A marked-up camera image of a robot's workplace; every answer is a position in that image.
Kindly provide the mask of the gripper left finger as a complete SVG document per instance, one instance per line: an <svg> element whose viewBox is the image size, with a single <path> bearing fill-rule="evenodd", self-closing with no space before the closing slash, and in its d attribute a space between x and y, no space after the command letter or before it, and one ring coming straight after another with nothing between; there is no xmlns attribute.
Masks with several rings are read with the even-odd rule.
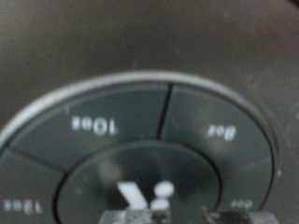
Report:
<svg viewBox="0 0 299 224"><path fill-rule="evenodd" d="M171 224L170 210L115 210L106 211L100 218L100 224Z"/></svg>

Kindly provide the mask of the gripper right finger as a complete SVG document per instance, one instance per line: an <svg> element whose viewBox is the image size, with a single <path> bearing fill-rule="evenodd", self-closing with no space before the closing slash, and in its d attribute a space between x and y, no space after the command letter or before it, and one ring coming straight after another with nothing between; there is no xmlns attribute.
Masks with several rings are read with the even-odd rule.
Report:
<svg viewBox="0 0 299 224"><path fill-rule="evenodd" d="M276 224L276 217L268 212L209 211L202 208L203 224Z"/></svg>

